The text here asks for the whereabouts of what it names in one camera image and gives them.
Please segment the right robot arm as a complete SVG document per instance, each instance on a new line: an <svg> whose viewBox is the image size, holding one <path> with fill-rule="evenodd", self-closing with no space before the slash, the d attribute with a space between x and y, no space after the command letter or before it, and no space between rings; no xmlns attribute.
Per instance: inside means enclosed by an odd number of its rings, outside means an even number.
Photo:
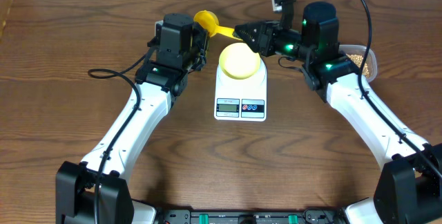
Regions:
<svg viewBox="0 0 442 224"><path fill-rule="evenodd" d="M369 147L381 168L371 198L343 210L348 223L428 223L441 217L441 146L410 131L371 90L355 63L339 48L335 7L313 2L302 29L291 27L292 7L278 21L234 29L250 49L302 62L309 88L336 109Z"/></svg>

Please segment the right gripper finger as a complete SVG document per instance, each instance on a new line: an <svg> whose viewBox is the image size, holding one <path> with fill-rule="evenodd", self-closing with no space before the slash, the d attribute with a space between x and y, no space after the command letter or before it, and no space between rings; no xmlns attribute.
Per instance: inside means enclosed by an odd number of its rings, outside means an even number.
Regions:
<svg viewBox="0 0 442 224"><path fill-rule="evenodd" d="M236 39L243 41L254 53L258 52L258 45L253 37L247 35L234 34Z"/></svg>
<svg viewBox="0 0 442 224"><path fill-rule="evenodd" d="M258 33L257 23L246 23L235 26L234 33L237 37L255 37Z"/></svg>

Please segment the yellow measuring scoop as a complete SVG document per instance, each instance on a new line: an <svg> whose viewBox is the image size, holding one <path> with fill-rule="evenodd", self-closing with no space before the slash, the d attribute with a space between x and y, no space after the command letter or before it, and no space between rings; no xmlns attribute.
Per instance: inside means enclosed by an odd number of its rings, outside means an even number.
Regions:
<svg viewBox="0 0 442 224"><path fill-rule="evenodd" d="M199 11L194 15L193 20L198 22L201 27L207 30L210 37L223 35L231 39L242 41L242 39L235 34L235 30L233 28L221 26L218 17L211 11Z"/></svg>

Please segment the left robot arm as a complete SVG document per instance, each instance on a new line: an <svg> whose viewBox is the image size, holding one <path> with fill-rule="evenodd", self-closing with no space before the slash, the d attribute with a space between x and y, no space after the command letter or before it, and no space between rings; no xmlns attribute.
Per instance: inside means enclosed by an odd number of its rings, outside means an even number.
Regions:
<svg viewBox="0 0 442 224"><path fill-rule="evenodd" d="M56 223L154 223L155 207L134 200L133 168L155 127L188 82L206 64L209 31L193 17L171 13L155 24L148 51L126 71L92 68L95 79L120 77L131 95L102 140L81 162L64 162L56 174Z"/></svg>

